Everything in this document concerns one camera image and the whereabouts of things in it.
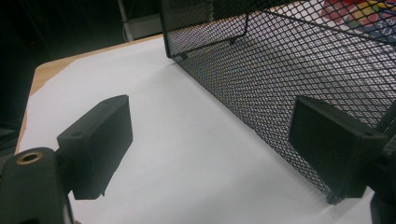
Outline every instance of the wooden table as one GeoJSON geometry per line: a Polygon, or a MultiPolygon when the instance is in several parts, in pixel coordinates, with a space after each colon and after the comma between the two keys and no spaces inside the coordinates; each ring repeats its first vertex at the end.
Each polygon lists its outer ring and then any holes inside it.
{"type": "MultiPolygon", "coordinates": [[[[71,56],[71,57],[68,57],[68,58],[56,60],[56,61],[49,62],[49,63],[43,63],[43,64],[39,65],[37,67],[37,69],[35,70],[35,74],[34,74],[34,77],[33,77],[32,87],[30,89],[29,96],[35,94],[38,90],[40,90],[41,87],[44,86],[44,84],[46,84],[46,82],[49,79],[51,79],[52,77],[56,76],[63,69],[65,69],[67,65],[69,65],[70,63],[72,63],[76,59],[88,57],[88,56],[91,56],[91,55],[94,55],[94,54],[106,52],[106,51],[113,50],[113,49],[119,49],[119,48],[122,48],[122,47],[126,47],[126,46],[130,46],[130,45],[142,43],[142,42],[149,41],[149,40],[152,40],[152,39],[155,39],[155,38],[160,38],[160,37],[163,37],[163,35],[155,35],[155,36],[139,39],[139,40],[136,40],[136,41],[128,42],[128,43],[125,43],[125,44],[120,44],[120,45],[109,47],[109,48],[105,48],[105,49],[98,49],[98,50],[95,50],[95,51],[91,51],[91,52],[87,52],[87,53],[71,56]]],[[[22,126],[21,126],[21,131],[20,131],[20,137],[18,139],[18,144],[17,144],[17,148],[15,150],[15,154],[20,152],[20,143],[21,143],[21,140],[23,138],[24,131],[26,130],[26,120],[27,120],[27,117],[26,117],[26,111],[25,111],[25,114],[24,114],[24,117],[23,117],[22,126]]]]}

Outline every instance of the dark background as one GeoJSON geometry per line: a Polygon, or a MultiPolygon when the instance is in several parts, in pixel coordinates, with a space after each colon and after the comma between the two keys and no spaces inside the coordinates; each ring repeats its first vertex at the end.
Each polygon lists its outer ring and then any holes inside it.
{"type": "MultiPolygon", "coordinates": [[[[159,13],[156,0],[124,5],[130,19],[159,13]]],[[[17,133],[40,64],[124,42],[117,0],[3,0],[0,31],[0,129],[17,133]]]]}

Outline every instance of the white paper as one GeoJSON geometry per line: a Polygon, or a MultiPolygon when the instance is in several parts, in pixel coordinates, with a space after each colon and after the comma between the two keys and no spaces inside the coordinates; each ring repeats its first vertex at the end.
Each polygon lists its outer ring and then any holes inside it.
{"type": "Polygon", "coordinates": [[[83,224],[371,223],[369,201],[325,203],[258,135],[165,57],[161,38],[79,59],[30,97],[21,150],[56,137],[106,98],[128,94],[134,141],[83,224]]]}

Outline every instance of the black wire mesh basket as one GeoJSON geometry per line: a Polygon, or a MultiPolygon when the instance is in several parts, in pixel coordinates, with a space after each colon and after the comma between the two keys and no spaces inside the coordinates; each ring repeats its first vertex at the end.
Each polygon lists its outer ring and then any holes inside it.
{"type": "Polygon", "coordinates": [[[335,105],[381,133],[395,120],[396,0],[162,0],[162,7],[167,56],[324,194],[328,186],[288,141],[296,96],[335,105]]]}

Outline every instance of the white backdrop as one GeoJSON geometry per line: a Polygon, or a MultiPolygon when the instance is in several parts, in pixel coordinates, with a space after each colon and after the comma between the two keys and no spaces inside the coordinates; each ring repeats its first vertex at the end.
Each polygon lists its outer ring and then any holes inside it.
{"type": "Polygon", "coordinates": [[[130,96],[134,141],[82,224],[371,223],[363,199],[336,206],[165,56],[161,38],[79,59],[30,97],[21,150],[56,137],[106,98],[130,96]]]}

